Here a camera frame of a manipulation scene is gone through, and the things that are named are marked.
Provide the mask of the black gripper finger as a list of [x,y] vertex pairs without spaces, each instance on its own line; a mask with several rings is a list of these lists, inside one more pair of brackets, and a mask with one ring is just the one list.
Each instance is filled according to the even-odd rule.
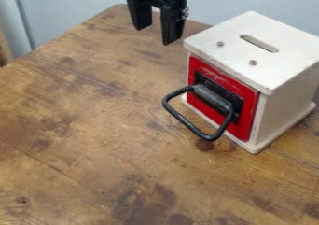
[[182,38],[189,15],[187,0],[166,0],[161,8],[162,43],[165,45]]
[[153,24],[153,7],[149,0],[127,0],[130,15],[138,30]]

